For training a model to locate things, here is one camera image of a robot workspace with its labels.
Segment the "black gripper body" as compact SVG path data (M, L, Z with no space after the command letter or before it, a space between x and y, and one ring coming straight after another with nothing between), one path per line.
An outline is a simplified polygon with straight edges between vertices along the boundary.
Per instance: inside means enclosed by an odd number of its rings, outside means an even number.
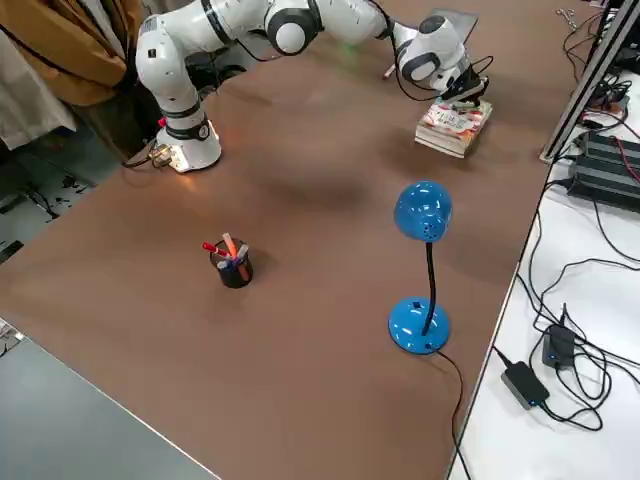
M488 87L488 78L480 76L473 65L469 65L448 88L448 93L478 93Z

